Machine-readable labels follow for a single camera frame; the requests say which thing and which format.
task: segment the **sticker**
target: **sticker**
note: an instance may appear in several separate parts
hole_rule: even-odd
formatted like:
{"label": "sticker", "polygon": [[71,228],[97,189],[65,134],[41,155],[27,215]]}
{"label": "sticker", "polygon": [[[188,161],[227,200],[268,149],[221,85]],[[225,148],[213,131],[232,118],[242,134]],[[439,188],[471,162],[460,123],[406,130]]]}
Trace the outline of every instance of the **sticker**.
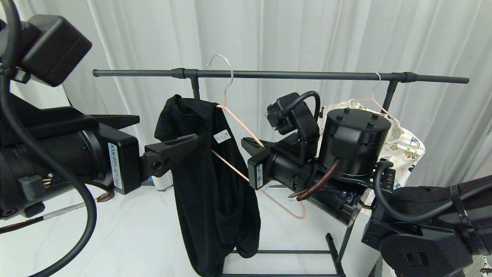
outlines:
{"label": "sticker", "polygon": [[256,187],[263,186],[263,165],[260,164],[256,167]]}
{"label": "sticker", "polygon": [[222,132],[219,132],[217,134],[214,135],[214,138],[215,140],[217,141],[217,143],[222,143],[228,139],[231,138],[231,135],[229,134],[229,132],[226,130],[222,131]]}
{"label": "sticker", "polygon": [[115,187],[123,189],[122,176],[120,171],[120,159],[118,157],[118,147],[108,142],[109,160],[111,162],[111,173]]}

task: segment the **curtain fold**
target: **curtain fold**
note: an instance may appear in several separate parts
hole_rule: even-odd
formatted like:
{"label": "curtain fold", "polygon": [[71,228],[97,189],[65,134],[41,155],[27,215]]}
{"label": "curtain fold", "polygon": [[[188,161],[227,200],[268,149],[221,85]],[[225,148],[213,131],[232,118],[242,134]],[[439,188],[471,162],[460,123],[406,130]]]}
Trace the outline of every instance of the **curtain fold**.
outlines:
{"label": "curtain fold", "polygon": [[[66,17],[93,47],[63,89],[85,113],[137,114],[127,128],[154,143],[156,121],[174,94],[192,97],[189,80],[100,77],[92,69],[204,69],[213,54],[236,70],[401,72],[453,75],[470,83],[399,84],[390,112],[428,152],[409,185],[446,186],[476,171],[492,149],[492,1],[191,1],[22,0],[33,13]],[[210,69],[227,69],[220,59]],[[222,102],[227,79],[201,78],[204,100]],[[261,139],[278,140],[264,114],[278,97],[316,90],[322,104],[367,98],[375,81],[238,79],[228,107]],[[382,103],[387,82],[376,88]],[[307,100],[313,107],[314,101]],[[371,109],[377,107],[365,103]],[[247,136],[228,118],[237,140]],[[155,180],[166,186],[169,176]]]}

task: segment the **marble floor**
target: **marble floor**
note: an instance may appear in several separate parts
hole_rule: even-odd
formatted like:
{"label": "marble floor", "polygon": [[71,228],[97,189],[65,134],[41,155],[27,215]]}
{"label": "marble floor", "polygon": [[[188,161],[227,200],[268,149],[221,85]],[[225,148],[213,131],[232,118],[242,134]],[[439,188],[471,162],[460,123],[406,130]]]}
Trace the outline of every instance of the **marble floor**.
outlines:
{"label": "marble floor", "polygon": [[[94,195],[102,193],[91,188]],[[289,201],[289,190],[268,192],[294,213],[299,203]],[[258,193],[262,229],[260,249],[326,250],[325,234],[331,232],[339,248],[345,227],[310,203],[307,216],[298,220]],[[47,212],[81,202],[75,191],[46,202]],[[142,187],[129,195],[98,204],[97,227],[86,248],[54,276],[58,277],[194,277],[184,248],[176,214],[173,189],[159,192]],[[84,208],[0,236],[0,276],[21,277],[51,265],[77,242],[85,226]],[[360,214],[343,260],[348,277],[366,277],[379,253],[360,242],[368,216]],[[1,226],[23,221],[17,217]],[[243,259],[226,258],[225,273],[334,274],[327,254],[257,254]]]}

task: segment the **barcode label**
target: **barcode label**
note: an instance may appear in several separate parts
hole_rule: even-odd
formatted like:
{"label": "barcode label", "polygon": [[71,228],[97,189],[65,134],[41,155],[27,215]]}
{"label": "barcode label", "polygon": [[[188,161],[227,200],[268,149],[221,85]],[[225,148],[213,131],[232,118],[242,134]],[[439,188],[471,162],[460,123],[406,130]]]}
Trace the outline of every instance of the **barcode label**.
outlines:
{"label": "barcode label", "polygon": [[229,132],[226,130],[222,131],[222,132],[219,132],[217,134],[214,135],[214,138],[215,140],[217,141],[217,143],[221,143],[221,142],[224,142],[228,139],[231,138],[231,135],[229,134]]}
{"label": "barcode label", "polygon": [[256,187],[263,186],[263,165],[260,164],[256,167]]}

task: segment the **metal hanger hook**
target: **metal hanger hook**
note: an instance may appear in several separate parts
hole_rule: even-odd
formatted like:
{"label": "metal hanger hook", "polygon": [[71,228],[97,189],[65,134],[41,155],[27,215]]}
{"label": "metal hanger hook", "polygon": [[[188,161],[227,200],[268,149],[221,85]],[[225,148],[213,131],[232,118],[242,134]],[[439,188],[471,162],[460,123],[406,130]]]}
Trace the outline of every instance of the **metal hanger hook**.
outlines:
{"label": "metal hanger hook", "polygon": [[379,77],[379,82],[372,89],[372,97],[374,97],[374,90],[376,90],[377,86],[379,86],[379,84],[381,83],[381,75],[379,75],[379,73],[373,72],[373,71],[371,73],[374,73],[374,74],[376,74]]}
{"label": "metal hanger hook", "polygon": [[212,64],[212,61],[217,56],[223,58],[225,60],[225,62],[227,63],[227,65],[229,66],[229,69],[231,70],[231,81],[229,82],[229,84],[224,89],[224,96],[225,96],[225,93],[227,92],[227,89],[232,85],[232,81],[234,80],[234,71],[232,70],[232,66],[231,66],[231,63],[229,62],[229,60],[226,57],[224,57],[224,56],[222,56],[220,54],[213,55],[212,58],[210,59],[210,62],[207,64],[207,67],[209,67]]}

